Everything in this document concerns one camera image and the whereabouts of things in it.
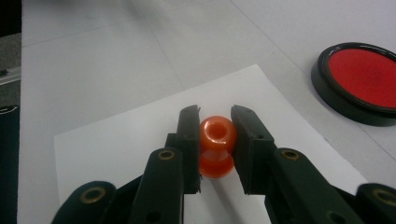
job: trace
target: screw hole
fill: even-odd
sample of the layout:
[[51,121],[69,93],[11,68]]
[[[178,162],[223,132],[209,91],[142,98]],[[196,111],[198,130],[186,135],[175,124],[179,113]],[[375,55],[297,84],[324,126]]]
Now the screw hole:
[[158,158],[162,161],[171,160],[175,157],[175,152],[172,150],[164,150],[158,154]]
[[297,161],[300,158],[299,154],[292,150],[283,150],[282,155],[284,158],[291,161]]
[[146,215],[146,221],[148,223],[156,223],[161,220],[161,213],[154,211]]
[[373,194],[382,203],[386,203],[390,206],[396,206],[396,195],[383,189],[375,189]]
[[340,214],[337,214],[333,211],[329,211],[327,214],[327,217],[332,222],[337,223],[337,224],[346,224],[347,223],[346,219],[343,216],[341,216]]
[[96,203],[101,200],[106,194],[102,187],[92,187],[82,192],[80,200],[82,203]]

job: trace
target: red container lid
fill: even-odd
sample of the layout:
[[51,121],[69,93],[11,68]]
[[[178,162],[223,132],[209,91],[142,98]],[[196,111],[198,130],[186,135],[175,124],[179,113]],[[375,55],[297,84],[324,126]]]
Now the red container lid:
[[396,124],[396,55],[380,47],[345,43],[325,49],[312,70],[319,96],[358,122]]

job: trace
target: white paper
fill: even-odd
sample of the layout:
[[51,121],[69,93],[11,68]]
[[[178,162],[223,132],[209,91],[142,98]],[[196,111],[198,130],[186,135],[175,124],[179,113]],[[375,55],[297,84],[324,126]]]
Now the white paper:
[[[233,105],[254,110],[278,147],[303,152],[336,187],[355,193],[366,180],[286,101],[253,65],[161,101],[55,136],[59,197],[93,180],[117,188],[143,174],[149,154],[175,133],[179,111],[201,107],[200,119],[230,117]],[[235,170],[204,178],[202,193],[186,195],[185,223],[270,223],[262,196],[246,196]]]

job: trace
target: white table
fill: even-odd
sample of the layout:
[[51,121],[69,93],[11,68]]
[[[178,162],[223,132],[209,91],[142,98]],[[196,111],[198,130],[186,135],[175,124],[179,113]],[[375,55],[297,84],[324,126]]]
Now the white table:
[[312,88],[327,47],[396,51],[394,1],[83,0],[23,3],[19,222],[60,205],[54,136],[258,64],[369,181],[396,188],[396,127],[346,119]]

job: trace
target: red cylinder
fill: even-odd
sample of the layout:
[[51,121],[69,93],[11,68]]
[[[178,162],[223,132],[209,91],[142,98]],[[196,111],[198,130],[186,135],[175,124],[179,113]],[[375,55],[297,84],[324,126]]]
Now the red cylinder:
[[233,123],[220,116],[202,121],[200,172],[210,178],[221,178],[233,169],[233,147],[236,129]]

